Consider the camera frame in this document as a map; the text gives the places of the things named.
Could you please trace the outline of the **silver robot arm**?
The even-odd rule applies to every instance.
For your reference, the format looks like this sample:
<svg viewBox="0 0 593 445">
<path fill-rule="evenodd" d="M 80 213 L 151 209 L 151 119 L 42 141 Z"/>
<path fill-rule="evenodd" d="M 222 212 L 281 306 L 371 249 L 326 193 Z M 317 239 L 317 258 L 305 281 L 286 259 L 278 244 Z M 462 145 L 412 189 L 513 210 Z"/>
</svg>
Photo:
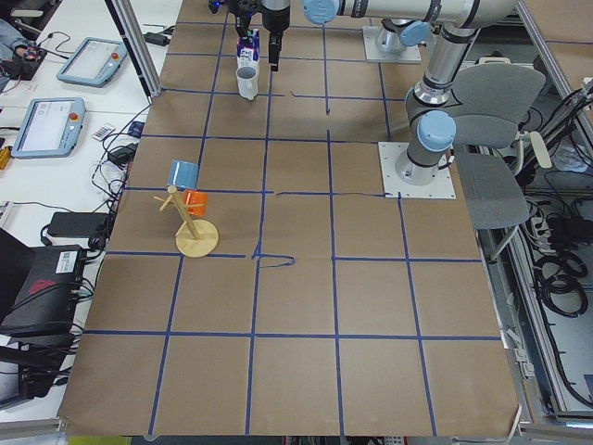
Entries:
<svg viewBox="0 0 593 445">
<path fill-rule="evenodd" d="M 279 69 L 284 32 L 290 26 L 289 1 L 227 1 L 235 16 L 240 39 L 249 38 L 251 17 L 260 14 L 269 32 L 268 60 L 272 71 Z M 484 27 L 504 19 L 515 1 L 304 1 L 303 14 L 313 24 L 323 25 L 337 16 L 362 19 L 407 19 L 420 23 L 439 23 L 441 31 L 421 80 L 411 90 L 408 107 L 440 108 L 449 99 L 449 91 L 461 62 L 474 38 Z"/>
<path fill-rule="evenodd" d="M 268 54 L 271 71 L 279 69 L 284 32 L 290 26 L 290 0 L 261 0 L 260 13 L 269 32 Z"/>
</svg>

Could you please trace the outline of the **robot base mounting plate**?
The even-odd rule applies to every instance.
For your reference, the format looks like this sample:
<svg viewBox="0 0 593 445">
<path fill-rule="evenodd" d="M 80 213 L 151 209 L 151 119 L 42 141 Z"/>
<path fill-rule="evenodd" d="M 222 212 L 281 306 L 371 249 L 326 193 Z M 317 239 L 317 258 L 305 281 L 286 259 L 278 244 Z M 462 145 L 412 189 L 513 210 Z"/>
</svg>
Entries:
<svg viewBox="0 0 593 445">
<path fill-rule="evenodd" d="M 408 146 L 408 143 L 378 143 L 385 196 L 455 199 L 446 155 L 433 167 L 420 167 L 409 159 Z"/>
</svg>

